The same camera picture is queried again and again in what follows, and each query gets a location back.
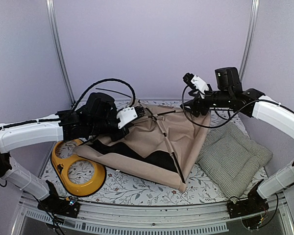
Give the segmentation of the beige fabric pet tent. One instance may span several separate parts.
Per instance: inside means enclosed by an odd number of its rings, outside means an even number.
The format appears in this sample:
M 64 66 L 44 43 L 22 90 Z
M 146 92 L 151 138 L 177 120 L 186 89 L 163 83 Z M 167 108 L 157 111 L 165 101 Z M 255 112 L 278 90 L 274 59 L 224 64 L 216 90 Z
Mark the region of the beige fabric pet tent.
M 168 111 L 164 105 L 150 105 L 155 114 Z M 184 113 L 161 117 L 180 164 L 185 183 L 182 183 L 174 162 L 157 124 L 145 116 L 132 122 L 130 134 L 124 139 L 112 142 L 110 137 L 99 136 L 92 144 L 79 145 L 74 153 L 80 157 L 120 170 L 132 176 L 159 183 L 184 192 L 187 178 L 197 160 L 208 134 L 207 126 L 211 116 L 193 117 L 198 125 L 190 122 Z

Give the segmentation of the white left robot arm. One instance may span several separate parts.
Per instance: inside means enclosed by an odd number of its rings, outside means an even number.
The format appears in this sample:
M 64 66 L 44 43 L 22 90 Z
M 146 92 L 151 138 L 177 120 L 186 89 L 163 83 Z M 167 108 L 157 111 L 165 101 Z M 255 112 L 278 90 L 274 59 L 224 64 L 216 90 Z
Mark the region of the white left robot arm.
M 86 139 L 91 135 L 111 134 L 121 139 L 128 133 L 127 125 L 136 117 L 133 104 L 117 110 L 113 97 L 92 93 L 80 108 L 73 106 L 38 119 L 0 123 L 0 178 L 31 193 L 52 212 L 60 212 L 63 202 L 52 191 L 52 184 L 19 165 L 10 151 L 45 142 Z

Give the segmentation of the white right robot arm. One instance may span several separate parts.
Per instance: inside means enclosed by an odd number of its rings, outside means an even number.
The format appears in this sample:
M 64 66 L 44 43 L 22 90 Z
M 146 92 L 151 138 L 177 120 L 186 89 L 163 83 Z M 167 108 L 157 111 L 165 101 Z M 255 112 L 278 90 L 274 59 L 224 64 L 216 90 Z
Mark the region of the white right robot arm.
M 206 115 L 213 108 L 228 108 L 234 112 L 233 115 L 245 115 L 253 121 L 260 121 L 261 127 L 267 128 L 269 133 L 264 137 L 252 131 L 252 136 L 261 140 L 266 147 L 277 147 L 283 154 L 290 150 L 290 147 L 282 141 L 294 147 L 293 110 L 255 88 L 243 89 L 236 67 L 216 69 L 215 76 L 216 90 L 198 75 L 186 73 L 183 76 L 191 96 L 191 100 L 183 100 L 181 104 L 188 120 L 191 120 L 191 115 Z M 294 156 L 287 156 L 284 162 L 285 166 L 252 189 L 250 198 L 244 201 L 243 207 L 247 213 L 255 213 L 262 206 L 263 200 L 294 186 Z

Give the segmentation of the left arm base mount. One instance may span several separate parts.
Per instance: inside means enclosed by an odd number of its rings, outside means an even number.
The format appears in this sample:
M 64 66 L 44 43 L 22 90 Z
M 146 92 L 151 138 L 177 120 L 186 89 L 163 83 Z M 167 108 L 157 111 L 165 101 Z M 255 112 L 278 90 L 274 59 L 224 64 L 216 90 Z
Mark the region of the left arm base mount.
M 55 186 L 48 180 L 46 183 L 49 187 L 49 196 L 44 200 L 38 200 L 37 208 L 52 214 L 77 218 L 80 210 L 78 199 L 72 196 L 60 198 Z

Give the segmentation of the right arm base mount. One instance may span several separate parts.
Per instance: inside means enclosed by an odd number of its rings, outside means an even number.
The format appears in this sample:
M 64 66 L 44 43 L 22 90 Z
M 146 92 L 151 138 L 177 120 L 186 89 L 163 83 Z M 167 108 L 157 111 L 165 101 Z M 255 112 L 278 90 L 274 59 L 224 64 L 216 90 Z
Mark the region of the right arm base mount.
M 259 196 L 256 189 L 252 189 L 247 194 L 247 198 L 239 199 L 235 196 L 231 197 L 227 201 L 226 206 L 230 218 L 237 218 L 263 212 L 263 215 L 243 220 L 243 225 L 250 230 L 259 229 L 262 226 L 269 209 L 267 200 Z

